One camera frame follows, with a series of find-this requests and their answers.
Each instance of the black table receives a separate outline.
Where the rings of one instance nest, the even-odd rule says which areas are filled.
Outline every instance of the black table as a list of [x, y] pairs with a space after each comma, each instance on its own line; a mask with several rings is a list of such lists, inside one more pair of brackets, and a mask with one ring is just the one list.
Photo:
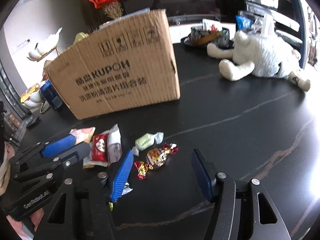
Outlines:
[[[41, 115], [21, 149], [61, 138], [72, 128], [96, 127], [96, 133], [118, 123], [123, 149], [146, 132], [163, 131], [165, 141], [180, 150], [158, 171], [138, 180], [112, 212], [121, 239], [203, 239], [212, 205], [202, 197], [191, 168], [199, 148], [218, 170], [235, 179], [258, 178], [276, 204], [292, 239], [299, 239], [320, 213], [320, 119], [315, 87], [305, 94], [286, 80], [253, 76], [229, 82], [218, 60], [205, 50], [174, 46], [181, 99], [129, 109], [82, 121], [64, 107]], [[135, 157], [144, 160], [146, 151]], [[79, 179], [96, 176], [82, 171]]]

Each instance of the blue rubber pad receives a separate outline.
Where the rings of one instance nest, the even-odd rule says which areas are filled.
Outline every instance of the blue rubber pad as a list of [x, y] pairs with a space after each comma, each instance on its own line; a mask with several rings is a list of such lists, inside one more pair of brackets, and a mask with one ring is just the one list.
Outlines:
[[133, 153], [130, 150], [126, 154], [114, 180], [112, 181], [112, 186], [111, 186], [112, 191], [110, 195], [110, 199], [112, 200], [112, 202], [116, 202], [118, 198], [121, 197], [125, 183], [128, 180], [132, 165], [133, 165]]
[[48, 144], [41, 152], [45, 157], [53, 157], [76, 144], [76, 138], [69, 134], [59, 141]]
[[208, 201], [211, 201], [213, 198], [211, 180], [208, 173], [205, 171], [201, 160], [198, 158], [195, 152], [192, 153], [191, 165], [198, 181], [198, 185], [201, 189], [202, 195]]

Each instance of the white plush toy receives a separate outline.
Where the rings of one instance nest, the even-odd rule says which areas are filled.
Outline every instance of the white plush toy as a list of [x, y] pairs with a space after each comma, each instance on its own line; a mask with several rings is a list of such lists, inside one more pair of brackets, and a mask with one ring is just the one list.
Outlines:
[[247, 35], [238, 31], [235, 35], [234, 49], [222, 50], [209, 43], [207, 53], [210, 57], [223, 59], [219, 64], [219, 70], [230, 81], [239, 80], [251, 73], [257, 77], [285, 78], [302, 90], [308, 91], [310, 80], [303, 80], [298, 74], [301, 71], [300, 53], [276, 36], [273, 21], [269, 25], [271, 26], [263, 26], [261, 35]]

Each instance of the foil wrapper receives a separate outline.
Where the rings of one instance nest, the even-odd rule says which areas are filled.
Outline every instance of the foil wrapper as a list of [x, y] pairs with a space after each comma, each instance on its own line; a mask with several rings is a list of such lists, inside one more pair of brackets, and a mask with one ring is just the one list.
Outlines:
[[176, 144], [164, 143], [162, 148], [155, 148], [147, 153], [146, 162], [134, 162], [138, 170], [138, 179], [145, 179], [148, 170], [157, 169], [165, 164], [169, 154], [175, 154], [179, 148]]

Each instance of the plush toy leg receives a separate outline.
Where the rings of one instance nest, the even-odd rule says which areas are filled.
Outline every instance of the plush toy leg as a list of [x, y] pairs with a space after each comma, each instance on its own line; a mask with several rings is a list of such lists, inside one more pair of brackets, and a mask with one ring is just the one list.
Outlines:
[[232, 59], [233, 57], [233, 49], [219, 49], [214, 43], [209, 43], [207, 45], [207, 53], [209, 57], [217, 59]]
[[291, 81], [292, 83], [296, 84], [299, 88], [302, 90], [308, 92], [310, 87], [311, 87], [311, 82], [310, 80], [303, 80], [301, 77], [296, 75], [293, 71], [289, 74], [288, 80]]
[[254, 63], [248, 61], [239, 66], [235, 66], [231, 61], [224, 59], [219, 64], [220, 73], [230, 81], [239, 80], [249, 75], [254, 70]]

